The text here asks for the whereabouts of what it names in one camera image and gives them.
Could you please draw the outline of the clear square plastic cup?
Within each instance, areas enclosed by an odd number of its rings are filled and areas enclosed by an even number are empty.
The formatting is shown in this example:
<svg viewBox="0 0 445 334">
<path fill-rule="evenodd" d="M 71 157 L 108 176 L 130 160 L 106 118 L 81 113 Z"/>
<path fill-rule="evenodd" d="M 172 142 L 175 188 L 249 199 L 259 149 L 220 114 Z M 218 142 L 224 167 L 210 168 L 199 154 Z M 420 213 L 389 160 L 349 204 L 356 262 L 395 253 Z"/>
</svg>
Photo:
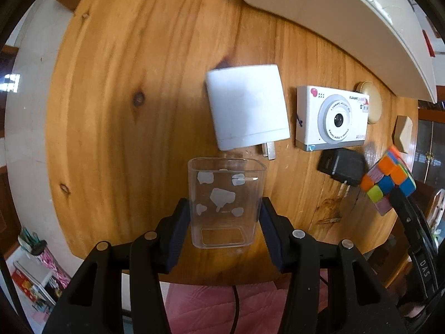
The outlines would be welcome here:
<svg viewBox="0 0 445 334">
<path fill-rule="evenodd" d="M 252 244 L 267 167 L 251 158 L 188 162 L 192 243 L 199 249 Z"/>
</svg>

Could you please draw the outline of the black wall charger plug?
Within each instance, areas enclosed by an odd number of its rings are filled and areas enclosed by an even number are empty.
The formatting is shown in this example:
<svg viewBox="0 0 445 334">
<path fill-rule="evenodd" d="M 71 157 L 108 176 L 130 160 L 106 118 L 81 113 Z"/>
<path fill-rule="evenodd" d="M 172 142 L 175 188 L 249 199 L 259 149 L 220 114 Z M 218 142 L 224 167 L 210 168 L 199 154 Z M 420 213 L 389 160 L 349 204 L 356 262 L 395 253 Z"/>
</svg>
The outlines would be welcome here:
<svg viewBox="0 0 445 334">
<path fill-rule="evenodd" d="M 328 149 L 321 153 L 317 170 L 332 180 L 358 187 L 365 174 L 367 163 L 360 152 L 351 149 Z"/>
</svg>

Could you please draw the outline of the white toy digital camera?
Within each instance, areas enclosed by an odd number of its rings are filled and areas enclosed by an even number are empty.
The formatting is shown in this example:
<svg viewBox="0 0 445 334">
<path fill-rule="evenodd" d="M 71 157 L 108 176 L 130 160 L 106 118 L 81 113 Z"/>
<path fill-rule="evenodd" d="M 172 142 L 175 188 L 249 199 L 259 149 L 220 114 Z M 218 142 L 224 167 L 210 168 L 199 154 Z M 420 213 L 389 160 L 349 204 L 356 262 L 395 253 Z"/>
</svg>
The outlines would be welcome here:
<svg viewBox="0 0 445 334">
<path fill-rule="evenodd" d="M 306 152 L 362 146 L 370 97 L 312 85 L 296 89 L 296 146 Z"/>
</svg>

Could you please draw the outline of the large white plastic bin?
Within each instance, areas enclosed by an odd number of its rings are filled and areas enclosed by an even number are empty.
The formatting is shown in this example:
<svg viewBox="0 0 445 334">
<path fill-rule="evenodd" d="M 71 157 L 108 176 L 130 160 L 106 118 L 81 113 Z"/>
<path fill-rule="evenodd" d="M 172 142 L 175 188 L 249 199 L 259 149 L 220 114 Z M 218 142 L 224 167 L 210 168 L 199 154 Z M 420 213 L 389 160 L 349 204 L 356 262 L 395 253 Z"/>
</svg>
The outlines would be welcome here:
<svg viewBox="0 0 445 334">
<path fill-rule="evenodd" d="M 244 0 L 323 36 L 400 97 L 437 101 L 433 61 L 409 0 Z"/>
</svg>

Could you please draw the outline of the white cube power adapter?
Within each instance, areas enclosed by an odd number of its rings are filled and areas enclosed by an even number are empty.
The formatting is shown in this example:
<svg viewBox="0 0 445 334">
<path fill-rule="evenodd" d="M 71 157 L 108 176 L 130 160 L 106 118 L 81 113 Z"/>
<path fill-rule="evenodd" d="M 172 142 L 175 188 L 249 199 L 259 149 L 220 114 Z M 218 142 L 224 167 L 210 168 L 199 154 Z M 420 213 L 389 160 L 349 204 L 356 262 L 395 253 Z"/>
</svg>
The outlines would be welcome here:
<svg viewBox="0 0 445 334">
<path fill-rule="evenodd" d="M 284 88 L 275 64 L 213 69 L 205 76 L 218 149 L 261 146 L 276 159 L 275 143 L 290 138 Z"/>
</svg>

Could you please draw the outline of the gold round compact case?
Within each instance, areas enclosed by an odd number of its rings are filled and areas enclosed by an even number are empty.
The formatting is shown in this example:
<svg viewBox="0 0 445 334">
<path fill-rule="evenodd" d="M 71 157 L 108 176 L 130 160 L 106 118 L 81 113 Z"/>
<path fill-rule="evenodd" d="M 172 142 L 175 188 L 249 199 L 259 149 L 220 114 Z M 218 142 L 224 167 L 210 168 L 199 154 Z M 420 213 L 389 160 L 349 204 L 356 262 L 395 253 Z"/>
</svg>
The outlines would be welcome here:
<svg viewBox="0 0 445 334">
<path fill-rule="evenodd" d="M 355 90 L 369 96 L 368 124 L 376 124 L 382 117 L 382 98 L 378 88 L 372 82 L 359 82 Z"/>
</svg>

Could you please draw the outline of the multicolour Rubik's cube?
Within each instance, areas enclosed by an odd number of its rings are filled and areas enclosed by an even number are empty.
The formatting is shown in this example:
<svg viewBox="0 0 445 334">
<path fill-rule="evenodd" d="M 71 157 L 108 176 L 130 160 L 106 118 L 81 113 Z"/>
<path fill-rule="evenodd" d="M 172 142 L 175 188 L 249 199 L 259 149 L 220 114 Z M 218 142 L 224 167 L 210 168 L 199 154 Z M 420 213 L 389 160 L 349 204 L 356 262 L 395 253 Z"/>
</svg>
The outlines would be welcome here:
<svg viewBox="0 0 445 334">
<path fill-rule="evenodd" d="M 399 188 L 405 197 L 410 197 L 416 190 L 416 183 L 401 152 L 391 146 L 364 174 L 360 189 L 366 193 L 377 212 L 384 216 L 392 209 L 389 196 L 395 188 Z"/>
</svg>

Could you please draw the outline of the beige angular plastic box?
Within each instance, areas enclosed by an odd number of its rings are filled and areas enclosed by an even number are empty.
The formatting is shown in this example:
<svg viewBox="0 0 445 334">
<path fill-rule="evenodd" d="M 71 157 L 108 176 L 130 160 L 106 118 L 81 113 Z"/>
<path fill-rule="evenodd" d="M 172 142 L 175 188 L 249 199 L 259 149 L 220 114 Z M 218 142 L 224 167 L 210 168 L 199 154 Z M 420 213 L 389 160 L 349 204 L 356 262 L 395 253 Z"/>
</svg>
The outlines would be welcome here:
<svg viewBox="0 0 445 334">
<path fill-rule="evenodd" d="M 412 137 L 413 123 L 408 116 L 397 116 L 394 128 L 394 145 L 403 153 L 408 153 Z"/>
</svg>

